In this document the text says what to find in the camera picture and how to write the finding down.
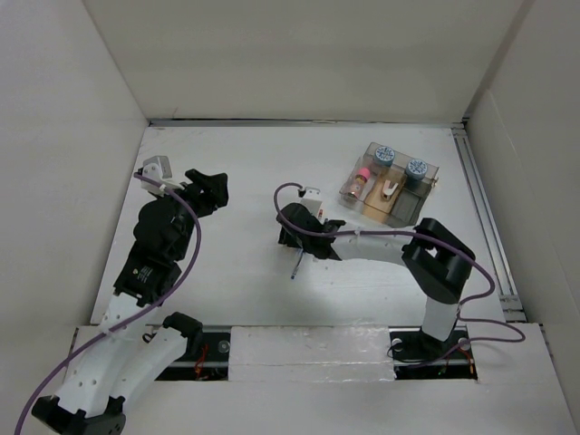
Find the small bottle with pink cap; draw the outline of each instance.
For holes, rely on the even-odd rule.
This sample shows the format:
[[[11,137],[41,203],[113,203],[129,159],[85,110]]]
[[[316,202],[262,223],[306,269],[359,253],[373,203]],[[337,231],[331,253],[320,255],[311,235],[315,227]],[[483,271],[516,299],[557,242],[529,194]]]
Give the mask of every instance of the small bottle with pink cap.
[[[354,176],[353,184],[348,188],[347,195],[351,198],[360,198],[363,193],[364,185],[371,177],[371,172],[368,168],[360,168]]]

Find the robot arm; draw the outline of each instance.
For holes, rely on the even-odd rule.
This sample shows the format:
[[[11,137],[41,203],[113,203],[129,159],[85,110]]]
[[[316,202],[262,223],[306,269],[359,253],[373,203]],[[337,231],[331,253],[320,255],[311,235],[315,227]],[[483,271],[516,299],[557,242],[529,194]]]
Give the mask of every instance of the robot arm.
[[[277,217],[282,225],[278,243],[300,247],[320,259],[342,261],[364,258],[407,267],[427,296],[421,332],[427,341],[446,342],[457,322],[459,300],[469,278],[471,265],[450,251],[417,237],[411,240],[407,236],[361,237],[358,232],[368,228],[357,227],[343,220],[320,222],[316,218],[322,204],[319,195],[317,189],[305,188],[300,191],[300,203],[288,204],[281,210],[282,217]],[[353,233],[342,237],[309,236],[289,227],[283,218],[315,233],[329,234],[345,230],[352,230]],[[415,228],[407,229],[437,238],[475,259],[473,252],[435,219],[424,218]]]
[[[146,160],[139,173],[171,187],[199,218],[227,204],[226,174],[210,177],[191,169],[186,172],[190,183],[177,185],[168,179],[169,161],[163,157]],[[106,336],[85,351],[53,396],[39,398],[33,407],[32,414],[57,433],[120,434],[124,412],[137,397],[169,364],[200,345],[202,324],[174,313],[135,354],[146,324],[159,310],[159,300],[181,274],[177,262],[185,257],[194,229],[193,217],[180,201],[145,181],[143,187],[155,200],[141,209],[133,229],[135,242],[99,325]],[[142,317],[113,328],[152,305],[155,308]]]

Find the blue lid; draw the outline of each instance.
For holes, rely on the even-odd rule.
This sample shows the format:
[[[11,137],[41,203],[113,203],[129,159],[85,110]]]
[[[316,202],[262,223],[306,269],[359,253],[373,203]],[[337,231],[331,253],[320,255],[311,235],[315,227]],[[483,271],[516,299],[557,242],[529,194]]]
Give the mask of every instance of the blue lid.
[[[427,163],[421,159],[411,159],[405,173],[412,179],[423,179],[427,175]]]
[[[374,152],[374,162],[381,166],[391,166],[395,160],[395,151],[390,147],[379,147]]]

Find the pink bottle cap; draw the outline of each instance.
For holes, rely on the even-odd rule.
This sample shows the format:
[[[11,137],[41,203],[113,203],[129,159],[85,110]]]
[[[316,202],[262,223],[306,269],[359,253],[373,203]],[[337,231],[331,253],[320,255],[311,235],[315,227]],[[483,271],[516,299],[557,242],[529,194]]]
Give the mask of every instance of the pink bottle cap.
[[[356,175],[361,175],[366,179],[369,179],[371,177],[371,172],[369,171],[368,168],[360,168],[359,171],[356,173]]]

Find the transparent plastic bin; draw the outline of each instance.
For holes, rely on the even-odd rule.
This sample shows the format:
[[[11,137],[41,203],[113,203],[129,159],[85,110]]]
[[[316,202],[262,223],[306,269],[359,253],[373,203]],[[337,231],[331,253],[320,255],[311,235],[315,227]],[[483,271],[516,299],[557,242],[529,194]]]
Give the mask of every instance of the transparent plastic bin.
[[[374,157],[375,151],[380,147],[383,145],[371,143],[358,159],[353,171],[340,189],[341,204],[390,227],[415,225],[419,220],[421,208],[435,185],[439,168],[425,161],[426,172],[422,179],[416,179],[408,175],[405,169],[411,160],[421,157],[413,158],[389,147],[394,151],[394,160],[390,167],[383,166],[377,163]],[[361,181],[358,181],[355,191],[353,187],[357,186],[356,178],[361,169],[364,169],[365,173],[367,169],[370,177],[363,185]],[[397,183],[397,188],[389,197],[383,195],[387,180],[391,188]]]

